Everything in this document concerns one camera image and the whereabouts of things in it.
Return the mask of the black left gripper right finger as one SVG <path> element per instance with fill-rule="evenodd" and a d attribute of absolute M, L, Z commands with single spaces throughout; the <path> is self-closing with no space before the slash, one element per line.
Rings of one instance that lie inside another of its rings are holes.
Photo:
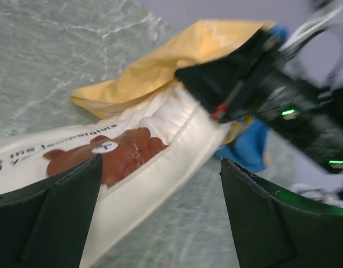
<path fill-rule="evenodd" d="M 296 194 L 229 159 L 220 174 L 240 267 L 343 267 L 343 208 Z"/>

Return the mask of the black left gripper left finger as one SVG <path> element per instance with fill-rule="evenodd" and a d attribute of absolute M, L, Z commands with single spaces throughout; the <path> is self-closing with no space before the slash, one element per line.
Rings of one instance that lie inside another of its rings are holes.
<path fill-rule="evenodd" d="M 96 155 L 0 194 L 0 267 L 79 267 L 102 171 Z"/>

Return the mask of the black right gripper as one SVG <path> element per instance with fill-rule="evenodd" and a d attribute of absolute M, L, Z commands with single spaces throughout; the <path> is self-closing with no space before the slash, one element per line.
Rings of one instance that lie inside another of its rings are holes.
<path fill-rule="evenodd" d="M 234 52 L 175 71 L 219 123 L 255 116 L 329 173 L 343 171 L 343 86 L 319 88 L 283 71 L 280 38 L 257 30 Z"/>

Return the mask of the yellow and blue pillowcase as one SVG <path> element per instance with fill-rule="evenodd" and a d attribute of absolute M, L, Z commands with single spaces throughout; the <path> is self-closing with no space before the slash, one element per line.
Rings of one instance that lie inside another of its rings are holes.
<path fill-rule="evenodd" d="M 100 119 L 112 117 L 174 84 L 177 69 L 231 53 L 260 28 L 281 41 L 288 39 L 287 28 L 270 21 L 199 20 L 134 61 L 118 78 L 76 89 L 70 99 Z M 258 119 L 244 117 L 230 128 L 216 158 L 229 158 L 254 173 L 265 170 L 269 163 L 265 148 L 268 130 Z"/>

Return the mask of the cream pillow with bear print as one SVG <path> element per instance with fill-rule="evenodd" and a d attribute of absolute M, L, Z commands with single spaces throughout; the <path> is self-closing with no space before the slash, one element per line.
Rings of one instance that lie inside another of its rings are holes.
<path fill-rule="evenodd" d="M 79 265 L 91 267 L 183 185 L 229 129 L 172 86 L 93 125 L 0 141 L 0 194 L 101 155 L 102 181 Z"/>

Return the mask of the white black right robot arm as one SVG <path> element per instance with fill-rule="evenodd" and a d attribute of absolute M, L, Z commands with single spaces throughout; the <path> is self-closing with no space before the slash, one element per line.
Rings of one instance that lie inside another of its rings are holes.
<path fill-rule="evenodd" d="M 343 1 L 314 1 L 311 18 L 291 35 L 257 30 L 234 52 L 178 69 L 175 77 L 220 123 L 255 121 L 223 145 L 219 159 L 251 172 L 269 130 L 329 174 L 343 173 Z"/>

